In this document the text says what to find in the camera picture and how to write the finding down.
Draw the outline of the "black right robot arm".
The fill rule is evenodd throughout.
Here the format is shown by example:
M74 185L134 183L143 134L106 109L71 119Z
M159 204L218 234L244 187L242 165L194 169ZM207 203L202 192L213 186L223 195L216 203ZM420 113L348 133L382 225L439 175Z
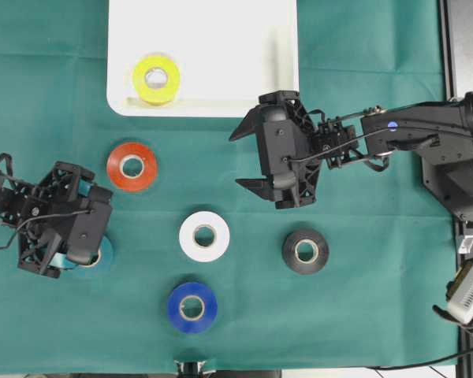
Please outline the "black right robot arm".
M460 100L420 102L394 109L374 106L328 118L308 111L297 91L259 96L229 137L256 137L262 178L237 183L277 209L316 201L321 168L362 162L375 172L389 167L391 154L418 154L442 177L434 192L444 202L473 200L473 91Z

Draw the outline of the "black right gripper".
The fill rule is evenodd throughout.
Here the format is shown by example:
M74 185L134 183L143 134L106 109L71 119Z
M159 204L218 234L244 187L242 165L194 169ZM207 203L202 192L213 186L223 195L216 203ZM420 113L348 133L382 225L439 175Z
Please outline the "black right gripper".
M315 203L315 191L322 161L332 158L339 163L348 148L357 145L356 142L350 141L355 137L354 127L343 127L341 124L315 124L311 119L311 114L301 103L297 91L275 91L263 94L259 96L259 107L261 105L285 105L306 137L307 151L289 159L289 162L299 169L298 192L292 197L292 192L286 191L285 200L274 202L274 187L270 178L236 179L236 183L261 199L274 202L278 209L299 208ZM255 129L261 122L260 109L249 110L232 132L229 141L233 142L255 134Z

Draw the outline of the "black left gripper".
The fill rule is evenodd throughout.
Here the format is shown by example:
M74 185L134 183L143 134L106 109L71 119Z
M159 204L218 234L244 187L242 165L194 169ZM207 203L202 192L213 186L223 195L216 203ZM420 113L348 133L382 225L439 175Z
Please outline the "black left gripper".
M14 176L12 160L0 160L0 225L13 231L1 248L18 242L19 269L58 278L78 265L66 254L70 218L80 213L74 202L87 198L110 204L113 196L94 178L80 165L57 161L42 180L29 183Z

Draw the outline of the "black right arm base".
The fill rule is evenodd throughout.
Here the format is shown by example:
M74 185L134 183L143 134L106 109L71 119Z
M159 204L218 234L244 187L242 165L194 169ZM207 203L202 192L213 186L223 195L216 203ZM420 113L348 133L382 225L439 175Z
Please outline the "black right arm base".
M422 159L423 184L459 221L473 222L473 159L432 165Z

